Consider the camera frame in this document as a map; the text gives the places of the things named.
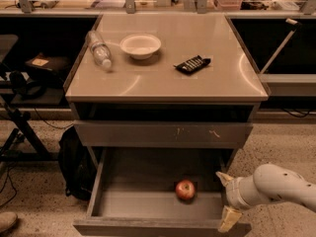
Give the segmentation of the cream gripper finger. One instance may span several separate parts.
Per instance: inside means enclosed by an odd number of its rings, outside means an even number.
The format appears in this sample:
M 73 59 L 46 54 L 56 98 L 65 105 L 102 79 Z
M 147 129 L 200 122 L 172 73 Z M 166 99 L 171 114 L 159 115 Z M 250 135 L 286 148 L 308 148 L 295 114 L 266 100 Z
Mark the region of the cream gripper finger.
M 220 233 L 228 232 L 239 221 L 241 216 L 242 212 L 240 210 L 225 205 L 222 210 L 218 231 Z
M 224 187 L 226 187 L 233 180 L 233 177 L 219 171 L 217 171 L 215 175 L 219 178 L 221 184 Z

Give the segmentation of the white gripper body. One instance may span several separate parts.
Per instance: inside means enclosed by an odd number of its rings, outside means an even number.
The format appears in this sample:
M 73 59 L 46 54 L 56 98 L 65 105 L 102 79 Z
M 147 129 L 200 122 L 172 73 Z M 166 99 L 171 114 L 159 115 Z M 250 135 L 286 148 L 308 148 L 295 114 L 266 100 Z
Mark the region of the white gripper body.
M 261 201 L 252 176 L 230 180 L 225 188 L 228 203 L 239 210 L 247 210 Z

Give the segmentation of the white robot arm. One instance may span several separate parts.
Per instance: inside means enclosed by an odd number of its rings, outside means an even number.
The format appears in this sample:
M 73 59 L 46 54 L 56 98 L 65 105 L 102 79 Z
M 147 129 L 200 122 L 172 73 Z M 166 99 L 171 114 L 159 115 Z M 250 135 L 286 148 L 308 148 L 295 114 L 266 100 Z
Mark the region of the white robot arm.
M 218 231 L 228 232 L 242 212 L 261 204 L 293 202 L 316 211 L 316 185 L 296 172 L 274 164 L 259 166 L 251 176 L 233 178 L 217 172 L 228 204 L 223 207 Z

